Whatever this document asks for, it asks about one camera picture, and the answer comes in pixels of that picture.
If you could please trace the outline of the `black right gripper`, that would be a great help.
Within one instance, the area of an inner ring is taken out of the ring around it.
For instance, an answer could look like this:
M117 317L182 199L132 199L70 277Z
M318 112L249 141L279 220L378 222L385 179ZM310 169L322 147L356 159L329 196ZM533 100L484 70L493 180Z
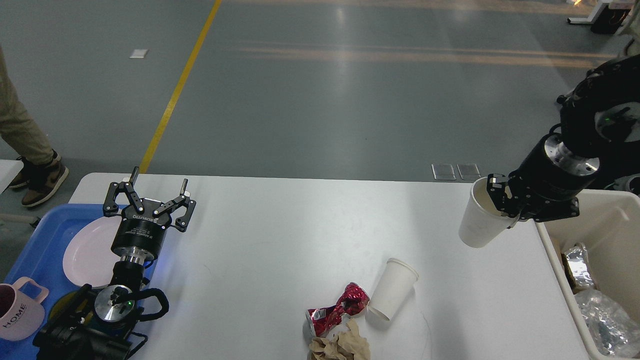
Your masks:
M574 218L580 210L573 198L594 182L599 169L598 157L579 155L561 134L547 134L509 177L490 173L486 191L502 217L536 223Z

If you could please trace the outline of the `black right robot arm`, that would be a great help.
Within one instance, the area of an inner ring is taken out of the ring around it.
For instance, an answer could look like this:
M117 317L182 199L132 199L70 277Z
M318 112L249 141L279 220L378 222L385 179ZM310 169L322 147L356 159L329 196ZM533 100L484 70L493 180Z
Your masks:
M490 173L489 209L512 223L580 214L578 194L601 173L603 157L639 144L639 57L628 55L588 71L560 96L560 121L507 175Z

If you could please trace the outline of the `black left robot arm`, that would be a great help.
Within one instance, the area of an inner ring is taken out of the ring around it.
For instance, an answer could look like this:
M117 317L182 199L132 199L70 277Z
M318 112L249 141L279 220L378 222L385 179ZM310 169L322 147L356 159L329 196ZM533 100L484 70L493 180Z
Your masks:
M178 196L165 202L142 198L135 191L140 173L108 187L102 212L119 219L110 246L118 256L109 283L95 289L84 284L35 335L38 360L128 360L149 339L135 331L140 322L156 321L169 312L166 294L149 287L146 269L160 255L166 232L185 232L196 207L182 182Z

